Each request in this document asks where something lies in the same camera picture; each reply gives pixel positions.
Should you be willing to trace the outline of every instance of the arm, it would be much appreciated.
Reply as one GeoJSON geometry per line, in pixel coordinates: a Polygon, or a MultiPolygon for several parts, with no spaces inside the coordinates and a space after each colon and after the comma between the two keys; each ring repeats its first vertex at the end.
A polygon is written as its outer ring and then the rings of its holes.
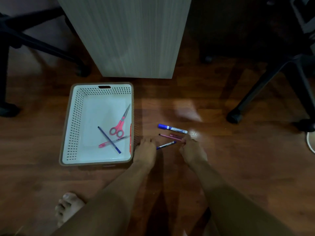
{"type": "Polygon", "coordinates": [[[155,141],[142,139],[132,165],[52,236],[118,236],[127,230],[137,191],[155,163],[155,141]]]}
{"type": "Polygon", "coordinates": [[[215,224],[222,236],[293,236],[278,219],[229,186],[210,166],[199,143],[186,136],[180,148],[185,162],[197,174],[215,224]]]}

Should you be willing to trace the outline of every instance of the gray wood panel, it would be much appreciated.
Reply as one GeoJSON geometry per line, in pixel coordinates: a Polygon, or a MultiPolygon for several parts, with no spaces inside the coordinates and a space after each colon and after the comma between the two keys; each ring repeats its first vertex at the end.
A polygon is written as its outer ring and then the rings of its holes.
{"type": "Polygon", "coordinates": [[[58,0],[103,76],[171,79],[191,0],[58,0]]]}

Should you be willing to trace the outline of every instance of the person's left hand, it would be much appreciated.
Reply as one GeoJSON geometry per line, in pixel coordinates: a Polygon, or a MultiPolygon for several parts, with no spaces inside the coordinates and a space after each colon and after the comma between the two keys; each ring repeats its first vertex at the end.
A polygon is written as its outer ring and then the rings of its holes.
{"type": "Polygon", "coordinates": [[[157,147],[153,138],[143,138],[134,153],[134,163],[141,164],[149,171],[154,167],[157,147]]]}

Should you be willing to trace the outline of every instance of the forearm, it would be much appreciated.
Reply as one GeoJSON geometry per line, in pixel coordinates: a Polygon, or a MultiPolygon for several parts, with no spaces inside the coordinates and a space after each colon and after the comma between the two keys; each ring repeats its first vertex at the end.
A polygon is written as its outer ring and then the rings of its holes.
{"type": "Polygon", "coordinates": [[[275,217],[229,186],[207,162],[197,162],[191,168],[201,182],[222,236],[294,235],[275,217]]]}
{"type": "Polygon", "coordinates": [[[52,236],[124,235],[137,191],[147,174],[147,168],[133,163],[52,236]]]}

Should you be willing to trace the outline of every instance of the cord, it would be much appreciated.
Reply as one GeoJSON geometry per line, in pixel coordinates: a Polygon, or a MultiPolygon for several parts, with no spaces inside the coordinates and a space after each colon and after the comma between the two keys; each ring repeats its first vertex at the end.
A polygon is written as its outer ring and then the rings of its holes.
{"type": "Polygon", "coordinates": [[[308,145],[308,148],[315,154],[315,151],[313,150],[313,148],[311,147],[311,144],[310,144],[310,133],[309,132],[306,133],[306,143],[308,145]]]}

